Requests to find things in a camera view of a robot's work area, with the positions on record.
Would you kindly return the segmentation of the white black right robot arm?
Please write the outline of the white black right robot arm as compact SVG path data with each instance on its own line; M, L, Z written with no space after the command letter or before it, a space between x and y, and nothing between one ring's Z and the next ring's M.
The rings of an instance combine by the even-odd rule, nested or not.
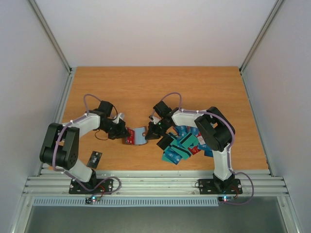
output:
M164 153L171 153L168 160L174 162L176 156L187 159L191 149L200 141L211 149L214 159L213 184L218 193L231 188L235 175L230 162L231 146L235 130L216 107L207 110L185 110L181 107L171 109L164 101L154 106L159 117L150 116L145 139L158 140L157 145ZM171 127L187 126L198 130L199 135L187 133L182 139L168 133Z

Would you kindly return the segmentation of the brown leather card holder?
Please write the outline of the brown leather card holder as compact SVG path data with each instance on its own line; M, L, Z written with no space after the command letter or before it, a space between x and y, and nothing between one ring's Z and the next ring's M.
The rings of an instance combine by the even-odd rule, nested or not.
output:
M147 127L139 127L139 128L129 128L127 127L127 129L132 129L135 131L135 144L134 146L141 146L141 145L145 145L147 144L148 140L145 140L145 135L147 133Z

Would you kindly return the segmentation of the red VIP card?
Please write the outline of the red VIP card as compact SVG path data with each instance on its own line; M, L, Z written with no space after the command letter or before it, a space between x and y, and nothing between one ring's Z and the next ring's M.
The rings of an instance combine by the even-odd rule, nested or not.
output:
M125 143L134 145L135 144L135 131L132 129L127 129L129 135L125 138Z

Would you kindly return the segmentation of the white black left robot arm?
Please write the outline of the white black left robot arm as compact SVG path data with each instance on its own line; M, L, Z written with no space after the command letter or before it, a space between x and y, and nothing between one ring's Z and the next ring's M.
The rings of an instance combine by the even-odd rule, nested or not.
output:
M86 193L97 190L100 182L94 169L87 167L79 159L80 138L91 131L103 131L108 139L123 139L130 136L124 121L124 113L116 112L115 106L101 101L98 108L87 110L81 117L67 123L51 123L46 131L39 159L56 172L63 172L72 178L73 185Z

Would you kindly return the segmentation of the blue VIP chip card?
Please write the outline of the blue VIP chip card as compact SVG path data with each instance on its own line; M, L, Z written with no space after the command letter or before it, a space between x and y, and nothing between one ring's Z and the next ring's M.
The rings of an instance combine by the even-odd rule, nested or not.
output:
M163 152L162 160L177 165L182 160L182 156L171 149L167 149Z

